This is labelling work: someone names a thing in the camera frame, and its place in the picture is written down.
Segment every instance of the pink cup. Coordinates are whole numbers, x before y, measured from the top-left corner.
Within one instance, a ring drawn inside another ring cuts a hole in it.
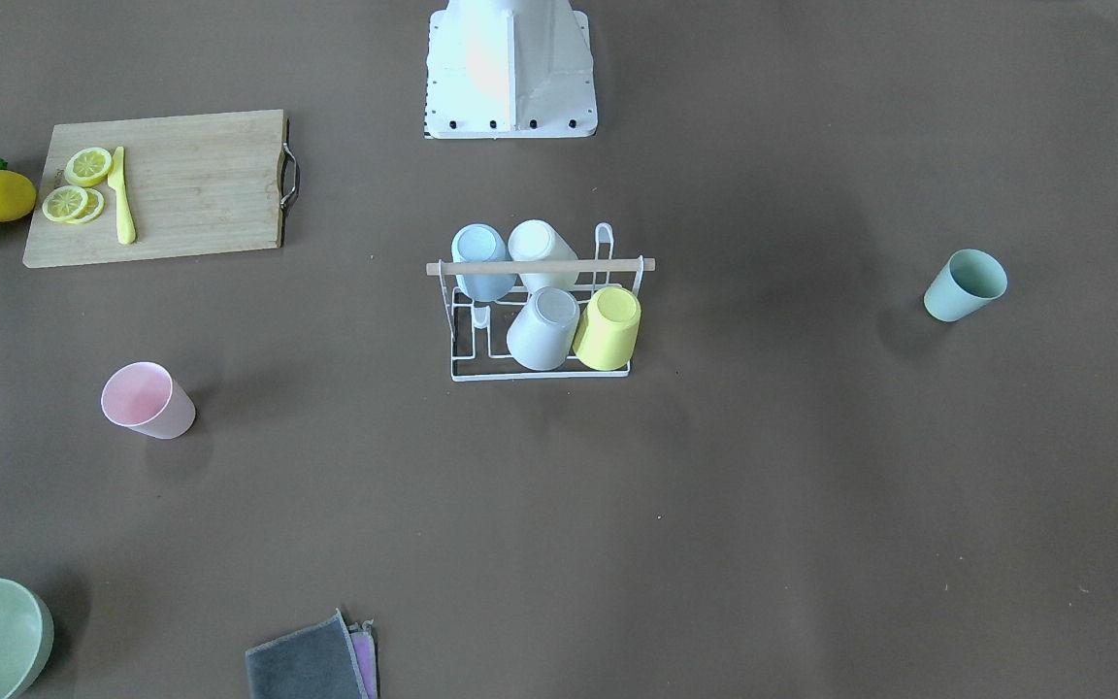
[[[174,438],[192,426],[196,407],[164,368],[136,362],[115,371],[102,388],[102,415],[150,437]]]

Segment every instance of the dish rack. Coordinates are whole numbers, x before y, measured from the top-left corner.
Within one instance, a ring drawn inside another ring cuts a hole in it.
[[[633,275],[634,296],[641,295],[644,273],[655,268],[653,257],[615,258],[615,232],[612,225],[594,226],[593,261],[543,262],[430,262],[426,274],[438,277],[447,328],[452,331],[452,380],[509,380],[533,378],[622,378],[633,371],[633,362],[613,371],[595,371],[581,365],[571,352],[563,363],[551,371],[525,370],[506,349],[506,328],[529,300],[528,290],[515,284],[498,301],[474,302],[463,295],[448,276],[473,274],[578,273],[570,289],[578,305],[589,304],[594,292],[605,286],[624,286],[615,277]]]

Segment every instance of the towel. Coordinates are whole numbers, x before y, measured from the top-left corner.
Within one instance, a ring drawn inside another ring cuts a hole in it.
[[[248,695],[253,699],[377,699],[372,622],[353,624],[353,631],[337,610],[323,623],[249,648],[245,651]]]

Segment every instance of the cutting board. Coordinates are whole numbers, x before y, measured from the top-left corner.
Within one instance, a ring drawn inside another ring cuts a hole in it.
[[[283,244],[283,110],[56,125],[28,226],[28,267],[263,251]],[[115,235],[115,195],[87,225],[50,221],[40,202],[67,185],[63,169],[84,148],[124,150],[136,243]]]

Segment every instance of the lemon slice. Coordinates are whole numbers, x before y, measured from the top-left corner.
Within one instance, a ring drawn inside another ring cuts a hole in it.
[[[46,195],[45,202],[40,204],[40,212],[46,214],[46,217],[55,223],[69,221],[80,216],[88,205],[89,190],[68,185]]]
[[[102,209],[106,207],[106,197],[101,193],[97,189],[85,188],[88,191],[89,202],[85,207],[84,211],[80,211],[75,218],[67,218],[67,223],[70,225],[87,225],[94,218],[101,216]]]
[[[63,178],[77,187],[93,187],[111,172],[111,151],[106,148],[85,148],[67,160]]]

